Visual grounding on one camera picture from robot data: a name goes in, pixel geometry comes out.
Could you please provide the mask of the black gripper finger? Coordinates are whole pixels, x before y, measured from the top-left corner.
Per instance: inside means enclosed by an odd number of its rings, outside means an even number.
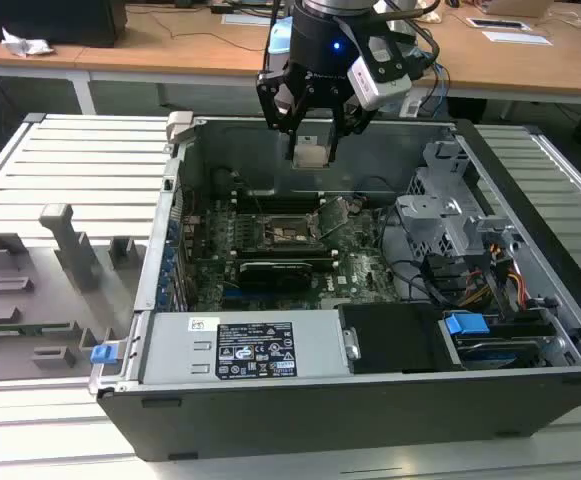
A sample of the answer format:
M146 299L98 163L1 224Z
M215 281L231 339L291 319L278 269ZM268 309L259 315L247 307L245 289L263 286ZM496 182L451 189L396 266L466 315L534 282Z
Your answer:
M297 142L297 130L304 119L304 84L299 81L301 69L293 63L286 63L281 71L261 70L257 75L256 92L259 102L271 130L288 135L285 158L294 159ZM283 100L285 110L281 111L276 103L279 93L290 95Z
M332 123L327 142L327 162L336 160L336 152L341 138L351 134L361 134L374 119L376 110L365 110L361 105L352 110L346 109L343 98L338 93L331 93L330 108L332 111Z

